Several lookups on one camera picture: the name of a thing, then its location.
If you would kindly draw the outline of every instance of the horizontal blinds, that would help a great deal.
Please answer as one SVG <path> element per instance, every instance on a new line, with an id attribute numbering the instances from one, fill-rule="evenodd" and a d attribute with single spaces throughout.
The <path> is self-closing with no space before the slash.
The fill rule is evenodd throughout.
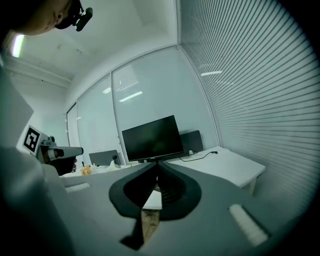
<path id="1" fill-rule="evenodd" d="M 277 1 L 181 0 L 181 46 L 223 146 L 266 166 L 255 195 L 301 214 L 320 173 L 320 68 L 302 29 Z"/>

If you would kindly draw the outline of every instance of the ceiling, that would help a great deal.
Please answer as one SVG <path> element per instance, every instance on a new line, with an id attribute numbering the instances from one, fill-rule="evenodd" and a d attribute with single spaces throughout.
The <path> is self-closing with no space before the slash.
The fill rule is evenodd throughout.
<path id="1" fill-rule="evenodd" d="M 25 36 L 19 58 L 8 56 L 7 69 L 68 88 L 81 67 L 96 56 L 108 57 L 147 33 L 174 37 L 175 0 L 81 0 L 93 17 L 77 32 L 74 26 Z"/>

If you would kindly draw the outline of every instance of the desk surface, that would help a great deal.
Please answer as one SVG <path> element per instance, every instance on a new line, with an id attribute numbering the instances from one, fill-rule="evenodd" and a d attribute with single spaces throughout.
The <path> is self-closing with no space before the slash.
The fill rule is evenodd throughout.
<path id="1" fill-rule="evenodd" d="M 182 157 L 181 159 L 189 161 L 202 158 L 211 151 L 218 151 L 218 154 L 209 154 L 203 159 L 190 162 L 184 162 L 179 158 L 171 159 L 167 162 L 218 176 L 241 188 L 259 176 L 266 168 L 262 164 L 219 146 L 209 148 L 191 156 Z"/>

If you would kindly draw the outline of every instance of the black monitor screen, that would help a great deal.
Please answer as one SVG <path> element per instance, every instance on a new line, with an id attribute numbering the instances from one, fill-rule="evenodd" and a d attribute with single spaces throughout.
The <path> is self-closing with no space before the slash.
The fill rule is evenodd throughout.
<path id="1" fill-rule="evenodd" d="M 124 130 L 122 136 L 129 161 L 184 151 L 174 115 Z"/>

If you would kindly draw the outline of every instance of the computer monitor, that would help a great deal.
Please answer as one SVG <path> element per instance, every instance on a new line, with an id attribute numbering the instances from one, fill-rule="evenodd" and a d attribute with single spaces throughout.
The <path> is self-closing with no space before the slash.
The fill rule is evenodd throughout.
<path id="1" fill-rule="evenodd" d="M 184 151 L 174 115 L 124 130 L 122 137 L 129 161 Z"/>

